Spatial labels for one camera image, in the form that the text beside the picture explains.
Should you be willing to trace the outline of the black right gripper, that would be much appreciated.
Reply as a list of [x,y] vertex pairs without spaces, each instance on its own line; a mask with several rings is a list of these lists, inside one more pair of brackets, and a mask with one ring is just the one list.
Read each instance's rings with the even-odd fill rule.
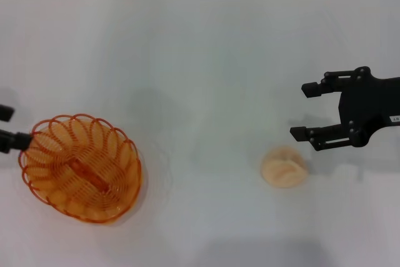
[[399,78],[379,79],[369,67],[352,71],[329,71],[317,83],[301,87],[307,98],[341,93],[341,124],[307,128],[292,127],[297,142],[309,142],[316,151],[354,146],[363,147],[382,128],[399,126]]

